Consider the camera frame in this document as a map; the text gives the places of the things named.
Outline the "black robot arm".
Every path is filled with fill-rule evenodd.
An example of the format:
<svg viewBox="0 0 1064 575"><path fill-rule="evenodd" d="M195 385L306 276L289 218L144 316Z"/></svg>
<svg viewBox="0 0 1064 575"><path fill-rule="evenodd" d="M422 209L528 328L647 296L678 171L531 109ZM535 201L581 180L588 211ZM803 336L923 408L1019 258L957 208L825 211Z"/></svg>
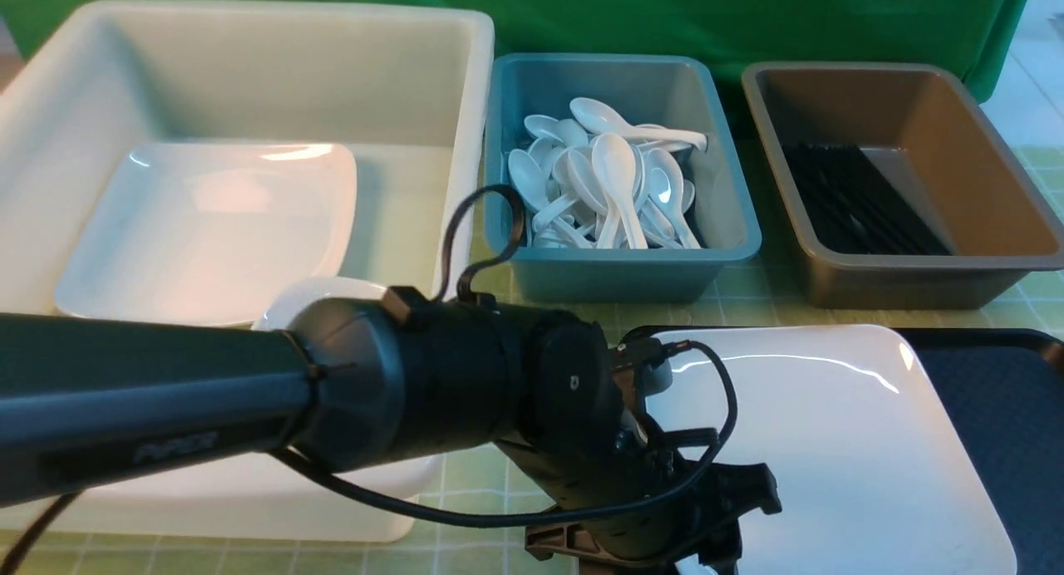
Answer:
<svg viewBox="0 0 1064 575"><path fill-rule="evenodd" d="M608 563L732 574L739 518L781 511L768 466L716 461L737 417L702 342L612 348L596 322L489 295L327 298L278 332L2 317L2 506L53 499L27 541L99 484L264 453L403 518L580 528ZM461 514L340 478L483 444L554 507Z"/></svg>

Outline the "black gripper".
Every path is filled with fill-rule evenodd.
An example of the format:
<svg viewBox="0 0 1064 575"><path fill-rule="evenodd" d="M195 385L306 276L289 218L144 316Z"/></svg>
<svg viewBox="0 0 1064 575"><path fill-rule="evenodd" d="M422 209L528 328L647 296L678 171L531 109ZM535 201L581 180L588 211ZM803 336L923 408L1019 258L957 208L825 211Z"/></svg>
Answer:
<svg viewBox="0 0 1064 575"><path fill-rule="evenodd" d="M649 449L616 451L595 461L550 456L518 441L499 449L554 502L559 524L525 529L525 551L541 563L559 557L578 561L581 574L675 574L695 557L718 574L734 574L742 554L739 518L782 510L776 478L764 463L713 463L675 499L616 518L577 519L571 511L654 497L680 483L697 466L681 449L699 443L721 446L714 429L654 436Z"/></svg>

